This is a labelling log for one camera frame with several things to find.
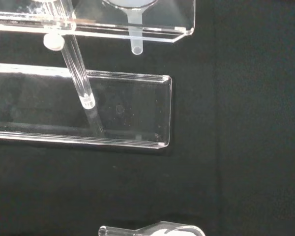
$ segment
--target transparent plastic shelf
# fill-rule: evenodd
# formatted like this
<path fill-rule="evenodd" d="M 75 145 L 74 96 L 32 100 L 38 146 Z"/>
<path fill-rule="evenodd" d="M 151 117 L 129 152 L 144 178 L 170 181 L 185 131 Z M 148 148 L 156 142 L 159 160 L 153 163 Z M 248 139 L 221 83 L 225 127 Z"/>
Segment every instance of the transparent plastic shelf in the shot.
<path fill-rule="evenodd" d="M 0 0 L 4 31 L 176 42 L 194 26 L 195 0 Z"/>
<path fill-rule="evenodd" d="M 169 76 L 87 71 L 96 105 L 84 109 L 66 68 L 0 64 L 0 139 L 164 148 Z"/>

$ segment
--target black fabric background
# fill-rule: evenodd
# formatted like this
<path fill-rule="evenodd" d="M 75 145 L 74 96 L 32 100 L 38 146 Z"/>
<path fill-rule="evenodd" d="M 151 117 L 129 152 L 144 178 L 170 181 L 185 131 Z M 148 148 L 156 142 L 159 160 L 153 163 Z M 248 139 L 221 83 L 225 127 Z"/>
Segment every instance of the black fabric background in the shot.
<path fill-rule="evenodd" d="M 0 142 L 0 235 L 96 235 L 160 220 L 208 236 L 295 236 L 295 2 L 199 0 L 176 44 L 79 37 L 88 69 L 169 74 L 163 152 Z M 0 32 L 0 62 L 64 66 Z"/>

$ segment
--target clear plastic rod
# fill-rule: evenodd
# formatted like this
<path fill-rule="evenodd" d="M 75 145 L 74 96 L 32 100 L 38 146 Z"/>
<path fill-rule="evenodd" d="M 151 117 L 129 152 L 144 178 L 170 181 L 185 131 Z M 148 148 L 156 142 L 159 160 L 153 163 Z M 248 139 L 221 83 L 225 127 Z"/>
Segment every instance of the clear plastic rod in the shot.
<path fill-rule="evenodd" d="M 104 138 L 105 131 L 101 119 L 99 117 L 97 107 L 94 106 L 92 109 L 89 110 L 84 109 L 84 111 L 85 115 L 87 115 L 89 127 L 93 133 L 93 136 L 97 138 Z"/>
<path fill-rule="evenodd" d="M 89 83 L 80 48 L 74 35 L 65 36 L 65 44 L 61 52 L 72 75 L 74 86 L 83 107 L 85 109 L 92 109 L 95 107 L 95 98 Z"/>
<path fill-rule="evenodd" d="M 44 27 L 50 29 L 75 30 L 74 9 L 71 0 L 32 0 L 32 13 L 41 17 Z"/>

